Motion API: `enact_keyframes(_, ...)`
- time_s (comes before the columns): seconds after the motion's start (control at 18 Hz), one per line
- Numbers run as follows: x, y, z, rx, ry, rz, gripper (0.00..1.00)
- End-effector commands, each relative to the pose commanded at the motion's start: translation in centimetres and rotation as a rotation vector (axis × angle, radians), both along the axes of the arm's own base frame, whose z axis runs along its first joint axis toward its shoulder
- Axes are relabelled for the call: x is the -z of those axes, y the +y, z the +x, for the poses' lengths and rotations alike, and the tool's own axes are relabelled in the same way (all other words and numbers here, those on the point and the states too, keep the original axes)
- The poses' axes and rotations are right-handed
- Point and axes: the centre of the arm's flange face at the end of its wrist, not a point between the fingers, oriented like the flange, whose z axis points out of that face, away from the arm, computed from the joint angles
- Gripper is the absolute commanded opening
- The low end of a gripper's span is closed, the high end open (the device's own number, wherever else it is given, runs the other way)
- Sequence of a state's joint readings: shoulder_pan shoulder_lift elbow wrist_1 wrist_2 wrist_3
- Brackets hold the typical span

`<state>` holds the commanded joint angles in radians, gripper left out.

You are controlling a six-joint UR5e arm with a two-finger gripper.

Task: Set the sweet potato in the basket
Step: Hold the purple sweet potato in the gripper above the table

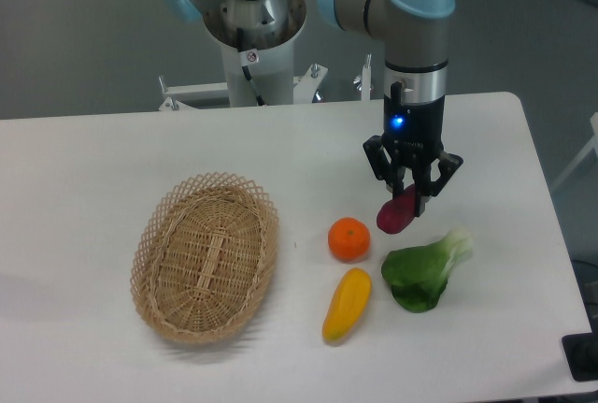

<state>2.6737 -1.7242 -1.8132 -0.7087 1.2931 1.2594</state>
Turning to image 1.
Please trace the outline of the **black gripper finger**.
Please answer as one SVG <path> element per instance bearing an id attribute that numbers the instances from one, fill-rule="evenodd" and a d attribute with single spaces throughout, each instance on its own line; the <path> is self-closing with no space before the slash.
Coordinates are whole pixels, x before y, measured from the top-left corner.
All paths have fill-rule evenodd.
<path id="1" fill-rule="evenodd" d="M 388 151 L 381 140 L 366 140 L 364 152 L 377 180 L 384 181 L 393 197 L 404 193 L 405 168 L 399 154 Z"/>
<path id="2" fill-rule="evenodd" d="M 414 207 L 416 217 L 419 217 L 425 211 L 426 203 L 431 197 L 436 197 L 442 192 L 462 165 L 462 157 L 439 157 L 437 159 L 439 177 L 436 180 L 432 180 L 430 165 L 416 165 L 413 170 L 413 180 L 416 188 Z"/>

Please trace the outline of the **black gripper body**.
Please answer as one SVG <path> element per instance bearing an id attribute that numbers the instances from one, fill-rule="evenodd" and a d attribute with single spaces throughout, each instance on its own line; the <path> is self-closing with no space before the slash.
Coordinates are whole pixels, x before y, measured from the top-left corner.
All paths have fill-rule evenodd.
<path id="1" fill-rule="evenodd" d="M 367 140 L 381 140 L 388 151 L 399 154 L 399 163 L 412 171 L 432 165 L 439 157 L 460 157 L 444 151 L 442 129 L 445 99 L 411 104 L 404 84 L 395 81 L 384 97 L 383 132 Z"/>

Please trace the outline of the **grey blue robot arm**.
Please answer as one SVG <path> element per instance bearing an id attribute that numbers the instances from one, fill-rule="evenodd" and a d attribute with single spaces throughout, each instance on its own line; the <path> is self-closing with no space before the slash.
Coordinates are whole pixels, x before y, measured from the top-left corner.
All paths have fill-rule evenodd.
<path id="1" fill-rule="evenodd" d="M 182 20 L 200 21 L 229 55 L 230 102 L 292 100 L 292 43 L 306 22 L 304 0 L 164 0 Z M 407 213 L 420 216 L 462 165 L 442 140 L 455 0 L 317 0 L 333 27 L 384 45 L 383 132 L 364 151 L 378 180 Z"/>

